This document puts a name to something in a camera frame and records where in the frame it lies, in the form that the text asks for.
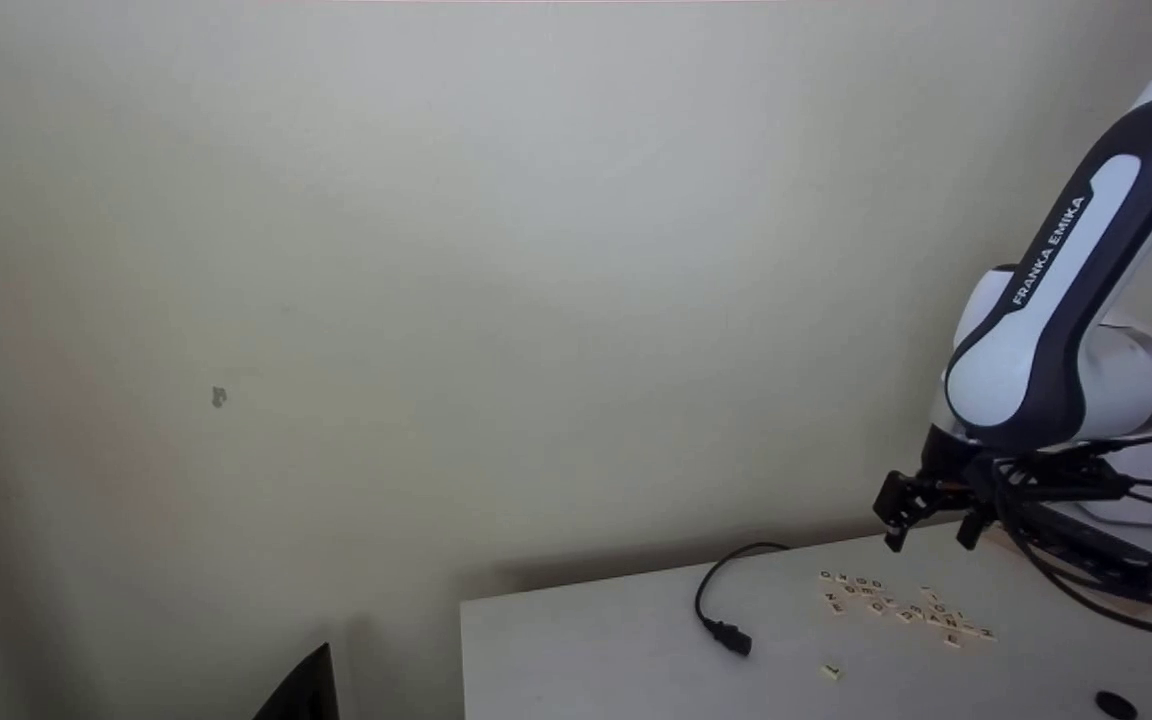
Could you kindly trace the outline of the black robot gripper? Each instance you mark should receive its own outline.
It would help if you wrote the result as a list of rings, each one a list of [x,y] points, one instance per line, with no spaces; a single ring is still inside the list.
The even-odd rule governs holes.
[[[956,530],[961,547],[974,547],[1000,520],[1004,498],[992,477],[992,454],[942,428],[933,428],[918,448],[914,477],[888,473],[871,518],[883,524],[883,545],[904,547],[906,533],[933,511],[969,511]]]

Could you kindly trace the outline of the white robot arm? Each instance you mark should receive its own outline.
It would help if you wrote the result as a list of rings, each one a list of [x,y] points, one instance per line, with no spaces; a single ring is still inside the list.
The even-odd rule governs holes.
[[[888,547],[922,518],[969,507],[962,545],[992,524],[974,462],[1018,462],[1152,428],[1152,333],[1110,306],[1152,250],[1152,79],[1097,138],[1016,264],[997,264],[961,312],[914,477],[871,503]]]

